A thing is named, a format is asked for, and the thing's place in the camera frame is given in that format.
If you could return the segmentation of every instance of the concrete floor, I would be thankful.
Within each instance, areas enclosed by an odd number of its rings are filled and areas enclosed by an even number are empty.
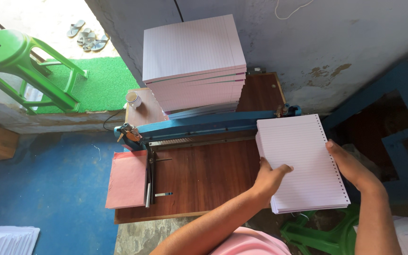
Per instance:
[[[117,225],[106,209],[112,132],[22,135],[0,160],[0,225],[40,228],[33,255],[112,254]]]
[[[344,217],[344,213],[337,210],[322,210],[310,218],[306,227],[329,231]],[[120,224],[117,230],[114,255],[148,255],[168,235],[195,220],[197,217],[181,217],[174,219],[144,221]],[[263,231],[284,242],[281,238],[280,227],[286,221],[294,221],[292,214],[274,214],[270,209],[263,209],[253,216],[243,226],[257,231]],[[300,250],[286,242],[292,255],[302,255]],[[313,255],[327,255],[328,253],[310,248]]]

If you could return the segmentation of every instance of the ceramic cup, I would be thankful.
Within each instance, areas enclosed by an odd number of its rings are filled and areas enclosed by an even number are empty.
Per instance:
[[[133,107],[133,110],[136,110],[136,108],[141,105],[141,98],[135,91],[128,92],[128,94],[125,96],[125,100],[131,107]]]

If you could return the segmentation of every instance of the flip-flop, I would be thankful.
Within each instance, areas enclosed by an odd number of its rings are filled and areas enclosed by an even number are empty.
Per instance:
[[[67,31],[67,36],[70,38],[76,36],[78,31],[84,26],[84,23],[84,20],[78,20],[76,24],[71,24],[69,31]]]
[[[83,50],[88,52],[91,51],[92,47],[95,45],[95,40],[96,36],[94,32],[89,33],[88,37],[83,38]]]
[[[101,51],[103,48],[105,48],[106,43],[109,40],[109,36],[107,33],[105,33],[102,38],[100,38],[100,40],[95,40],[94,42],[94,47],[92,47],[92,51],[94,52],[98,52]]]
[[[84,44],[84,38],[88,37],[90,32],[91,32],[90,28],[86,28],[85,30],[80,32],[80,34],[78,35],[78,40],[76,40],[76,43],[82,46]]]

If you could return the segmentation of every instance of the artificial grass mat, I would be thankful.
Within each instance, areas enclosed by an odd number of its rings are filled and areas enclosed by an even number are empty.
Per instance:
[[[138,83],[121,57],[70,60],[83,70],[89,71],[88,79],[78,74],[72,95],[81,102],[79,113],[122,109],[129,89],[139,88]],[[48,66],[53,74],[48,76],[60,89],[64,89],[70,69],[64,65]],[[63,113],[56,106],[43,106],[37,114]]]

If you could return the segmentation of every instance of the wooden table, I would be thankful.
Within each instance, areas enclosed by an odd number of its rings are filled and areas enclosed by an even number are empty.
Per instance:
[[[276,110],[284,105],[276,72],[247,75],[237,111]],[[137,89],[143,104],[130,107],[126,122],[138,126],[165,120],[149,89]],[[154,194],[150,208],[116,209],[114,223],[203,215],[252,187],[259,171],[255,140],[157,151]]]

